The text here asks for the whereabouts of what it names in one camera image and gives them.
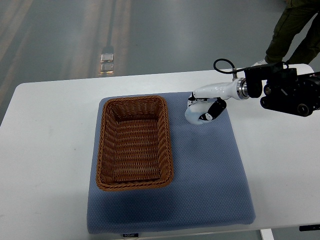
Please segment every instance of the label tag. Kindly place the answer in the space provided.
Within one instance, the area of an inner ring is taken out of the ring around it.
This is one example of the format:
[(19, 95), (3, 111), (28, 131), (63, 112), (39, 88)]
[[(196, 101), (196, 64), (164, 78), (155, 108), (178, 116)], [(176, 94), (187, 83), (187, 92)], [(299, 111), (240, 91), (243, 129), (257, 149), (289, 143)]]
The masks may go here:
[(122, 234), (124, 238), (138, 238), (139, 233), (124, 233)]

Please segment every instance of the wicker basket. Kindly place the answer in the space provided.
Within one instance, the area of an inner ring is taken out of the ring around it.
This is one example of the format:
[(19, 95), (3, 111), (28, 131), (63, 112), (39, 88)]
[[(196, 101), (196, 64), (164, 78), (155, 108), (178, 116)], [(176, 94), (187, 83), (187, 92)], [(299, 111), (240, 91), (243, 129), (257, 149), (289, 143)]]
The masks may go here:
[(97, 186), (104, 191), (160, 188), (173, 177), (166, 100), (157, 95), (108, 100), (101, 117)]

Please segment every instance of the person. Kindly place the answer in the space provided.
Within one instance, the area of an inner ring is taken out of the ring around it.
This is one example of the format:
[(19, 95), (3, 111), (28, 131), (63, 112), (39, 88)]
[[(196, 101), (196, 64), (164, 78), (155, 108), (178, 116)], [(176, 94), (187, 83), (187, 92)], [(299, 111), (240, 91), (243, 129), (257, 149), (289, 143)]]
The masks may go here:
[(288, 64), (309, 64), (320, 52), (320, 0), (287, 0), (287, 5), (278, 20), (266, 56), (252, 66), (283, 61), (295, 35), (301, 32), (316, 14), (306, 37), (286, 61)]

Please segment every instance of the white shoe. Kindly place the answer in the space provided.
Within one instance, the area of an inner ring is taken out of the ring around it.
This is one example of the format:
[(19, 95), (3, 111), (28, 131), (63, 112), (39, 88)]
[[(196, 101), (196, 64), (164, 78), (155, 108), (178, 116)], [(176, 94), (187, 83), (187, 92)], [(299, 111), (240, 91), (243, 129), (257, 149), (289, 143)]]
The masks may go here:
[(268, 63), (266, 62), (266, 60), (262, 59), (261, 61), (258, 61), (255, 64), (253, 64), (251, 67), (265, 65), (265, 64), (268, 64)]

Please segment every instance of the white table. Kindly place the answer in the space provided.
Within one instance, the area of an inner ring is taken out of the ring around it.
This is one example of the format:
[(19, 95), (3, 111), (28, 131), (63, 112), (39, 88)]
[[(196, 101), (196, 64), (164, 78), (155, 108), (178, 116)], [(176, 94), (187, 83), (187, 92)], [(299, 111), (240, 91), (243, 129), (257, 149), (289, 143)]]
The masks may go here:
[[(307, 65), (294, 67), (299, 74), (313, 72)], [(121, 239), (119, 234), (90, 236), (87, 232), (100, 100), (191, 92), (231, 79), (231, 75), (209, 70), (19, 85), (0, 127), (0, 239)], [(145, 232), (141, 237), (320, 223), (320, 111), (299, 117), (265, 110), (259, 99), (226, 102), (255, 221), (250, 225)]]

